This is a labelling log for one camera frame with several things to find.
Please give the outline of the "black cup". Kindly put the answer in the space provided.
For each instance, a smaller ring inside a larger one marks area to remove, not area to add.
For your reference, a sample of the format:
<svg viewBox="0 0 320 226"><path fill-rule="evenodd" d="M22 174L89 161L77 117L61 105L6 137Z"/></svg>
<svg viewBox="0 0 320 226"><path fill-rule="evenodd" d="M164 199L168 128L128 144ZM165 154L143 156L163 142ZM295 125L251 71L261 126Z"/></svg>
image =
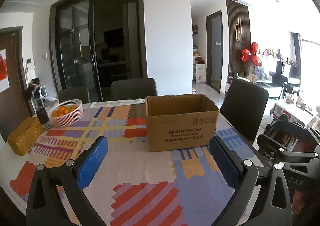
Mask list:
<svg viewBox="0 0 320 226"><path fill-rule="evenodd" d="M36 115L37 115L41 125L44 125L49 121L47 111L44 107L38 108L36 110Z"/></svg>

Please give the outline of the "white storage shelf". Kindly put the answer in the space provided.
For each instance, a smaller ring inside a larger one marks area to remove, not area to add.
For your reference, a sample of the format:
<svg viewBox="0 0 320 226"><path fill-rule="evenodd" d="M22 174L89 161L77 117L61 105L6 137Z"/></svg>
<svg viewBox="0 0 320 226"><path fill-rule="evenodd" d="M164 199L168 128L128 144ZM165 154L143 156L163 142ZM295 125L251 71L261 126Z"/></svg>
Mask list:
<svg viewBox="0 0 320 226"><path fill-rule="evenodd" d="M206 83L206 65L193 64L193 81L195 83Z"/></svg>

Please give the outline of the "black upright piano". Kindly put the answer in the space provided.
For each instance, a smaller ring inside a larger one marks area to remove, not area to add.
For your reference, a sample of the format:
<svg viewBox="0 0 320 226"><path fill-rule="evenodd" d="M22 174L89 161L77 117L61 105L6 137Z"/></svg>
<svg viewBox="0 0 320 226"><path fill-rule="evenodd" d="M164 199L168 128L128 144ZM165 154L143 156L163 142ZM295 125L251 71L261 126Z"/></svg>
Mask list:
<svg viewBox="0 0 320 226"><path fill-rule="evenodd" d="M269 72L272 82L277 86L282 86L284 82L288 84L300 85L298 68L285 62L276 61L275 67Z"/></svg>

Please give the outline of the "red foil balloon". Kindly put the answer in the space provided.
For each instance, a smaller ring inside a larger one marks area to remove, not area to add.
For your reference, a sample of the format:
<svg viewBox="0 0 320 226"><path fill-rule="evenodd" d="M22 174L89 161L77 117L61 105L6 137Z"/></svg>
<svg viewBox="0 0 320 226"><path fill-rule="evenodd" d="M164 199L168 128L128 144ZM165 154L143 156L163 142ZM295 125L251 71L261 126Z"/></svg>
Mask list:
<svg viewBox="0 0 320 226"><path fill-rule="evenodd" d="M253 42L251 44L251 50L243 49L241 52L241 60L243 62L246 61L252 61L254 65L261 67L262 66L262 60L257 56L259 46L257 42Z"/></svg>

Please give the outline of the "oranges in basket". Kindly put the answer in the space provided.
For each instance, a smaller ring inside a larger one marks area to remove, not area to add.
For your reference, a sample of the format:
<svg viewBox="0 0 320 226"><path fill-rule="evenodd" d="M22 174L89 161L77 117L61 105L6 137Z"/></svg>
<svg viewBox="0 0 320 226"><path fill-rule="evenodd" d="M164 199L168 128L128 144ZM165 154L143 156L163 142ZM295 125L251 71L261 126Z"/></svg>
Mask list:
<svg viewBox="0 0 320 226"><path fill-rule="evenodd" d="M61 105L58 110L55 110L52 112L52 118L57 118L57 117L62 117L66 114L71 113L74 111L78 106L77 105L72 105L72 106L65 106Z"/></svg>

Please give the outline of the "black glass sliding door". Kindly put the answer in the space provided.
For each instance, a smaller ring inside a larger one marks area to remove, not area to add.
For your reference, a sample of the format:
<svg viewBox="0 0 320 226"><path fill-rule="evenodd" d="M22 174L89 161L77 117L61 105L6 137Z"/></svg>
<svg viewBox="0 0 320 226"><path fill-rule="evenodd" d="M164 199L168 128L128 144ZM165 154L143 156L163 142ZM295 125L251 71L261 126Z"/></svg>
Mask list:
<svg viewBox="0 0 320 226"><path fill-rule="evenodd" d="M144 0L59 0L49 51L56 91L86 87L91 101L109 100L112 83L148 76Z"/></svg>

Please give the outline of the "red fu door poster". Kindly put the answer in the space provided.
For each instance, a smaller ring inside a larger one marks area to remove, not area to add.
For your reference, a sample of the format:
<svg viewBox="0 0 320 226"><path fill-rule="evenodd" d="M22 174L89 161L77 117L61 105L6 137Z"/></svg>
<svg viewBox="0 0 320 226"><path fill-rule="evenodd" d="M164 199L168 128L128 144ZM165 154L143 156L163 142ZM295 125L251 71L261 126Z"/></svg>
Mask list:
<svg viewBox="0 0 320 226"><path fill-rule="evenodd" d="M8 66L6 59L6 50L0 50L0 92L10 88L8 79Z"/></svg>

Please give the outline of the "yellow woven tissue box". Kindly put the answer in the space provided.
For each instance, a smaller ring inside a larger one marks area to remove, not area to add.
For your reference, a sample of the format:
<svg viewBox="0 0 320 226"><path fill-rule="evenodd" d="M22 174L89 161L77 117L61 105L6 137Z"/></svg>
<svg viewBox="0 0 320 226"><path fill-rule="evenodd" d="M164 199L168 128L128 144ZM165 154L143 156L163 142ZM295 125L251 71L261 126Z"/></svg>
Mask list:
<svg viewBox="0 0 320 226"><path fill-rule="evenodd" d="M42 133L39 119L28 117L8 136L7 142L15 154L24 156Z"/></svg>

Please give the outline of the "brown cardboard box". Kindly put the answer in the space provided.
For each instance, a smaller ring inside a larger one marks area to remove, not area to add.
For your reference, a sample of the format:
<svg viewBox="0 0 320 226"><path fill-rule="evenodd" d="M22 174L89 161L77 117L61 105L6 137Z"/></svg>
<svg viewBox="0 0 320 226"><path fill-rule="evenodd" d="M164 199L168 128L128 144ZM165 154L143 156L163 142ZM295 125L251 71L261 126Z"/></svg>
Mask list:
<svg viewBox="0 0 320 226"><path fill-rule="evenodd" d="M145 110L151 152L208 145L220 113L203 94L148 96Z"/></svg>

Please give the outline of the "colourful patterned table mat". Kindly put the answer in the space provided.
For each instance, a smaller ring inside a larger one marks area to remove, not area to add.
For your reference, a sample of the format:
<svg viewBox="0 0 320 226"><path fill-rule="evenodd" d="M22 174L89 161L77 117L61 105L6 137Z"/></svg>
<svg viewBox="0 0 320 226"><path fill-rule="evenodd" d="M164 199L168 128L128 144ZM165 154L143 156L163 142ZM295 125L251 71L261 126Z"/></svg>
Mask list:
<svg viewBox="0 0 320 226"><path fill-rule="evenodd" d="M219 116L215 135L241 159L261 160ZM211 225L234 193L208 146L151 152L144 100L92 103L66 128L51 128L24 156L7 146L1 180L21 211L27 208L36 167L57 167L105 136L108 152L84 193L108 225Z"/></svg>

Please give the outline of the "pink basket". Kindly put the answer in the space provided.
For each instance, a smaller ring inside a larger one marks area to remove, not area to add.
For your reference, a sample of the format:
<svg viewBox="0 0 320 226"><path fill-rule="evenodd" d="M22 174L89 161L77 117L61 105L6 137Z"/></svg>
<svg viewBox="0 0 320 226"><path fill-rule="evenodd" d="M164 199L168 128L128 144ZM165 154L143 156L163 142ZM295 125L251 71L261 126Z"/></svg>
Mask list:
<svg viewBox="0 0 320 226"><path fill-rule="evenodd" d="M73 99L53 107L48 113L48 118L54 127L64 128L79 121L83 113L82 101Z"/></svg>

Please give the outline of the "dark chair far left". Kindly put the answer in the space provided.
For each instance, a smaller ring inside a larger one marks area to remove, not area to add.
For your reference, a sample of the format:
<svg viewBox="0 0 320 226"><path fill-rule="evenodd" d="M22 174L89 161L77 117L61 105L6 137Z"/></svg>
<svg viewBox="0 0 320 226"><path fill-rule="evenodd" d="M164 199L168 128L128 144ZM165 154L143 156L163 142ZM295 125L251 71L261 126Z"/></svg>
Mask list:
<svg viewBox="0 0 320 226"><path fill-rule="evenodd" d="M79 99L82 103L90 103L89 90L87 87L73 87L63 89L59 92L59 102Z"/></svg>

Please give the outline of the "dark chair behind box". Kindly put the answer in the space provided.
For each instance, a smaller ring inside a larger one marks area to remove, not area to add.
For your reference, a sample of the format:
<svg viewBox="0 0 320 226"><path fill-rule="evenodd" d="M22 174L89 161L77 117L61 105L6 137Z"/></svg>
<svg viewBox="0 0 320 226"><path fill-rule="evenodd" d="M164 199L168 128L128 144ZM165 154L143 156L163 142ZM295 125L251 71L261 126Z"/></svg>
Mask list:
<svg viewBox="0 0 320 226"><path fill-rule="evenodd" d="M153 78L133 78L119 80L111 84L111 100L145 99L157 96L156 82Z"/></svg>

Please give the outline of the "dark chair right side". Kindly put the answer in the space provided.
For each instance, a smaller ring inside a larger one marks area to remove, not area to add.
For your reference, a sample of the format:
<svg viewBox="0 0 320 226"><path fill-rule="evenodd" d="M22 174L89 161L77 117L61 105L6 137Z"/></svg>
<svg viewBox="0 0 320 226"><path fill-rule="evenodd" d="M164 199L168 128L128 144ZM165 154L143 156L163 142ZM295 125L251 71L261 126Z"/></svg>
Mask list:
<svg viewBox="0 0 320 226"><path fill-rule="evenodd" d="M267 102L267 90L236 79L227 91L220 113L246 140L254 143Z"/></svg>

